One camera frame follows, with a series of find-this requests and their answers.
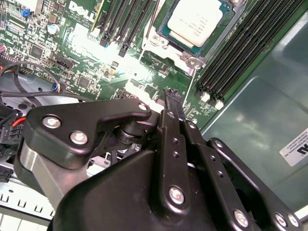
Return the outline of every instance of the black ram slot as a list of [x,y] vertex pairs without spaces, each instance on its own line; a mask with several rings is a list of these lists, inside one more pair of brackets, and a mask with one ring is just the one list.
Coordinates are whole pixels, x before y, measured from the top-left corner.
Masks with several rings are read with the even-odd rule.
[[109,30],[106,31],[106,33],[104,35],[104,39],[108,43],[113,40],[113,38],[115,36],[115,32],[116,32],[117,26],[119,25],[121,17],[123,16],[123,12],[127,8],[127,5],[129,4],[129,2],[130,2],[130,0],[124,0],[124,1],[121,2],[119,11],[118,11],[117,15],[115,16],[115,19],[114,19],[111,27],[109,27]]
[[[251,36],[242,40],[243,43],[236,51],[236,56],[229,57],[229,59],[225,62],[225,67],[223,68],[223,70],[220,70],[220,72],[218,73],[218,76],[221,78],[217,79],[212,85],[207,85],[209,89],[214,92],[217,92],[221,85],[224,85],[230,80],[230,74],[233,71],[233,68],[238,68],[243,58],[245,59],[247,57],[247,54],[249,54],[253,50],[252,46],[254,46],[255,43],[257,43],[258,45],[262,42],[260,40],[260,37],[265,34],[264,30],[268,31],[272,23],[275,22],[275,18],[281,15],[280,9],[277,9],[280,3],[281,1],[276,1],[276,4],[273,6],[272,10],[267,10],[266,15],[259,18],[258,24],[252,29],[250,33]],[[286,8],[288,7],[287,4],[283,4],[282,6]]]
[[272,32],[268,35],[262,49],[260,49],[258,52],[255,52],[255,54],[253,56],[251,56],[249,58],[249,60],[247,60],[247,62],[245,62],[245,64],[243,65],[243,67],[236,72],[236,77],[233,78],[226,86],[224,86],[223,88],[219,89],[219,95],[221,97],[223,97],[229,90],[230,88],[233,86],[233,84],[238,80],[238,78],[245,72],[245,70],[247,69],[247,67],[249,65],[252,64],[252,62],[254,61],[255,58],[257,58],[260,53],[262,52],[263,48],[266,46],[267,43],[269,43],[270,41],[272,41],[272,39],[276,36],[276,34],[279,32],[279,30],[284,26],[285,22],[287,22],[291,17],[292,14],[299,8],[300,4],[294,3],[294,5],[292,6],[291,9],[288,9],[287,11],[287,16],[284,18],[284,20],[280,20],[278,25],[276,25],[274,27],[274,30],[272,30]]
[[146,3],[145,3],[145,6],[143,7],[143,10],[141,12],[141,14],[139,15],[132,31],[130,32],[129,36],[128,36],[128,39],[124,42],[120,52],[119,52],[119,55],[121,57],[124,57],[127,50],[129,49],[131,43],[133,42],[136,34],[137,34],[137,31],[142,23],[142,21],[144,20],[146,14],[148,13],[149,9],[150,9],[150,6],[151,6],[151,3],[154,2],[153,0],[147,0]]
[[199,81],[198,91],[207,91],[223,100],[223,96],[264,47],[268,46],[270,38],[278,33],[302,2],[303,0],[296,3],[295,0],[259,1],[247,16],[246,22],[238,28],[233,38],[205,70],[203,79]]
[[[105,19],[105,24],[103,25],[103,27],[101,28],[101,31],[108,31],[110,26],[114,23],[115,18],[118,16],[119,13],[119,9],[120,6],[123,5],[123,2],[127,1],[127,0],[120,0],[120,2],[113,0],[111,3],[111,6],[108,10],[106,19]],[[105,36],[102,38],[100,45],[102,45],[103,47],[106,47],[108,45],[108,40],[105,39]]]
[[261,12],[265,13],[264,16],[256,17],[252,21],[252,24],[250,25],[246,24],[242,26],[242,33],[241,33],[242,35],[238,39],[234,40],[233,47],[230,49],[230,51],[228,51],[228,53],[224,52],[225,55],[222,56],[222,60],[219,61],[220,64],[224,65],[223,68],[219,68],[218,66],[212,72],[211,76],[209,76],[210,81],[208,81],[206,84],[206,87],[208,88],[208,90],[212,90],[212,88],[219,81],[224,81],[226,77],[224,75],[224,72],[227,71],[227,68],[226,68],[227,63],[233,62],[234,60],[236,60],[236,58],[240,55],[240,52],[243,49],[243,46],[245,46],[245,44],[247,44],[247,41],[249,41],[252,38],[255,29],[259,26],[259,22],[262,21],[262,19],[266,18],[267,15],[270,15],[272,13],[272,11],[268,9],[272,9],[272,7],[275,7],[279,4],[280,4],[280,1],[267,2],[267,4],[264,4],[264,8],[262,8],[261,10]]
[[280,8],[275,8],[273,11],[268,11],[268,17],[263,21],[261,21],[260,25],[255,28],[254,35],[250,38],[250,41],[247,43],[248,45],[242,50],[237,57],[235,57],[236,62],[228,64],[228,67],[225,69],[226,71],[223,75],[226,77],[224,81],[219,82],[219,84],[213,88],[213,90],[218,93],[221,89],[231,81],[233,78],[232,72],[234,70],[239,69],[239,67],[245,63],[246,59],[252,52],[256,52],[255,50],[258,48],[258,45],[264,43],[264,40],[267,34],[271,31],[273,26],[275,26],[278,20],[284,15],[285,11],[288,10],[290,4],[282,4]]
[[259,14],[259,12],[264,11],[268,3],[269,1],[267,0],[259,1],[257,5],[254,8],[252,8],[252,15],[247,16],[246,20],[244,20],[243,25],[241,26],[241,29],[235,31],[235,34],[233,35],[231,40],[225,45],[223,50],[214,59],[215,64],[214,62],[212,62],[211,65],[206,69],[204,74],[204,79],[200,81],[202,85],[206,85],[212,79],[211,78],[212,75],[223,65],[224,59],[228,57],[230,52],[237,45],[240,38],[242,38],[242,36],[244,36],[245,34],[249,35],[248,34],[249,31],[247,31],[246,28],[253,25],[253,23],[256,21],[256,17]]
[[113,15],[112,13],[114,9],[116,8],[116,6],[118,6],[117,0],[113,0],[111,3],[111,6],[109,7],[107,15],[102,17],[102,19],[100,20],[99,24],[100,24],[100,27],[102,27],[102,31],[105,31],[107,29],[107,25],[111,20],[111,16]]
[[134,0],[133,6],[129,11],[127,19],[125,20],[125,23],[123,24],[121,31],[116,35],[116,37],[120,36],[120,41],[123,41],[125,39],[125,35],[128,31],[129,25],[138,9],[138,6],[140,5],[140,2],[141,0]]

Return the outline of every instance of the green circuit board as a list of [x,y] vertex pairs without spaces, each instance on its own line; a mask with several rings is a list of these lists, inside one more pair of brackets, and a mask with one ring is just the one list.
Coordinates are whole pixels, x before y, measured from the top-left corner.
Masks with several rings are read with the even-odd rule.
[[[256,2],[248,1],[241,20],[245,19],[246,13],[253,9]],[[23,6],[13,0],[0,0],[0,44],[7,47],[7,53],[12,59],[35,62],[50,70],[66,91],[95,100],[117,98],[127,82],[147,92],[153,100],[162,98],[164,88],[178,89],[183,99],[188,94],[184,106],[186,117],[200,129],[204,127],[217,109],[195,96],[194,85],[203,70],[197,71],[188,92],[192,80],[190,75],[177,68],[169,59],[162,59],[149,51],[142,52],[144,28],[153,14],[155,2],[141,22],[134,45],[124,57],[118,55],[117,44],[107,47],[100,44],[102,34],[96,28],[97,20],[107,13],[110,4],[110,0],[45,0],[42,13],[23,17]],[[233,16],[233,12],[227,15],[217,28],[217,34],[208,42],[207,49],[214,44]],[[47,26],[55,23],[55,20],[59,31],[51,35]],[[49,61],[55,55],[70,60],[74,67],[70,70],[55,67]],[[44,72],[29,68],[33,74],[51,82]]]

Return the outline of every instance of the integrated circuit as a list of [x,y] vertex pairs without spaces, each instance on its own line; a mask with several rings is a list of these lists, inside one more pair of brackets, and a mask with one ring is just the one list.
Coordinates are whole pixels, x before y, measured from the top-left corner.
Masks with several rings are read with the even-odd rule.
[[42,55],[43,55],[43,49],[38,47],[38,46],[36,46],[36,45],[33,45],[32,49],[31,49],[31,52],[30,52],[30,55],[40,59],[42,57]]
[[87,79],[87,78],[84,78],[82,76],[82,77],[80,77],[78,84],[79,84],[79,86],[81,86],[83,88],[88,88],[88,86],[90,84],[90,80]]
[[220,7],[218,0],[180,0],[167,23],[170,31],[166,35],[190,49],[202,47],[223,17]]
[[57,23],[58,22],[58,16],[54,15],[54,14],[50,14],[48,21],[51,23]]

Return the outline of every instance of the label sticker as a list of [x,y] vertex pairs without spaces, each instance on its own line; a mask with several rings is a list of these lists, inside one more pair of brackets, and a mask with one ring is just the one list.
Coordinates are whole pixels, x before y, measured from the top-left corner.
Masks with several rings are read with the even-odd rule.
[[308,155],[308,129],[282,148],[279,153],[290,166],[304,159]]

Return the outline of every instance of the motherboard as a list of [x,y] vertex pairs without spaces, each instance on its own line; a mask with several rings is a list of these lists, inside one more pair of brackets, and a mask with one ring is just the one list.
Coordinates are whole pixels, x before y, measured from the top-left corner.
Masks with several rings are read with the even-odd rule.
[[[307,9],[307,0],[0,0],[0,67],[27,61],[65,91],[140,98],[178,89],[199,128]],[[32,65],[23,74],[52,79]]]

